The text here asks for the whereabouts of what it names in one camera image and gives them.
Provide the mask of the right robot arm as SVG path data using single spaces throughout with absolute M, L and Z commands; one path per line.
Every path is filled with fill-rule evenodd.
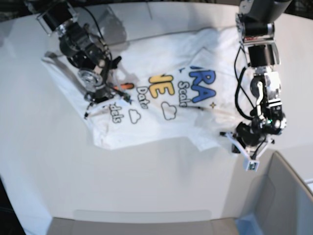
M 78 69 L 76 81 L 83 87 L 84 99 L 98 104 L 125 93 L 109 81 L 121 57 L 112 54 L 102 35 L 93 35 L 78 23 L 78 14 L 68 0 L 26 0 L 28 10 L 48 35 L 56 34 L 59 49 Z

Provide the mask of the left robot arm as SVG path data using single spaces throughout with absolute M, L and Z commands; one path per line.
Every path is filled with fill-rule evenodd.
M 290 5 L 289 0 L 242 0 L 236 14 L 239 51 L 245 53 L 246 66 L 236 76 L 235 107 L 250 123 L 240 122 L 234 132 L 221 132 L 232 142 L 232 152 L 241 153 L 249 162 L 257 162 L 272 136 L 280 135 L 287 126 L 281 101 L 281 81 L 275 66 L 281 63 L 274 39 L 275 21 Z M 255 105 L 246 115 L 239 105 L 239 92 L 244 73 L 253 70 L 250 91 Z

